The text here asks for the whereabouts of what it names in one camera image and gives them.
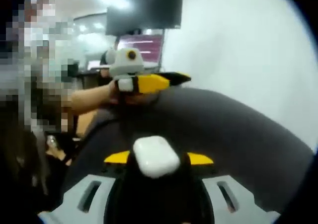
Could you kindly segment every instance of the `yellow and black robot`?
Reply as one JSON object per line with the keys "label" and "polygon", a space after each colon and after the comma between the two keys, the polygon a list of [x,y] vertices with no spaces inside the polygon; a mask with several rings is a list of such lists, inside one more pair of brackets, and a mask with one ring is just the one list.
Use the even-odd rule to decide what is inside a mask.
{"label": "yellow and black robot", "polygon": [[109,72],[119,91],[128,93],[155,93],[191,81],[189,76],[175,72],[146,74],[143,58],[136,48],[118,50]]}

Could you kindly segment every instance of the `black monitor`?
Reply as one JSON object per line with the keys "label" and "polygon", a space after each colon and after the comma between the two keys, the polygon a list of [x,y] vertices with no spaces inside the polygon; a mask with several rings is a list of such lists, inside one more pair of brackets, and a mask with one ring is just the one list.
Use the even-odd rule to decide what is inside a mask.
{"label": "black monitor", "polygon": [[127,6],[107,10],[106,34],[122,36],[136,29],[181,27],[182,0],[125,0]]}

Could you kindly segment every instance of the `white rounded block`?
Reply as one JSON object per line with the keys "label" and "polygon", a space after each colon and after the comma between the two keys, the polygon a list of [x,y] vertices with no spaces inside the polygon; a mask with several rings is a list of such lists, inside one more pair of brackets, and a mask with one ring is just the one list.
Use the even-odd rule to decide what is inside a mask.
{"label": "white rounded block", "polygon": [[119,79],[118,89],[120,91],[132,92],[134,90],[133,80],[129,77]]}
{"label": "white rounded block", "polygon": [[140,138],[133,150],[140,171],[147,177],[159,178],[175,172],[180,166],[179,157],[163,137]]}

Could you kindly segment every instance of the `white robot head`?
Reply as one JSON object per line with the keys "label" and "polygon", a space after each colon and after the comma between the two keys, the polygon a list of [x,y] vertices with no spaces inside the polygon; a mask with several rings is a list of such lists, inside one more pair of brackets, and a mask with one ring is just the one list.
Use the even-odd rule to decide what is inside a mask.
{"label": "white robot head", "polygon": [[135,48],[125,48],[116,52],[115,63],[109,73],[113,78],[122,75],[135,75],[144,71],[144,61],[141,53]]}

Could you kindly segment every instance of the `white wall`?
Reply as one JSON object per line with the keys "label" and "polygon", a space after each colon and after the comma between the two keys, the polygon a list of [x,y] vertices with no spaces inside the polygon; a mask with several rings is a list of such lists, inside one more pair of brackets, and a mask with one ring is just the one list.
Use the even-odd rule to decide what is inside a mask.
{"label": "white wall", "polygon": [[234,98],[316,147],[318,63],[311,38],[287,0],[184,0],[170,30],[166,71],[192,87]]}

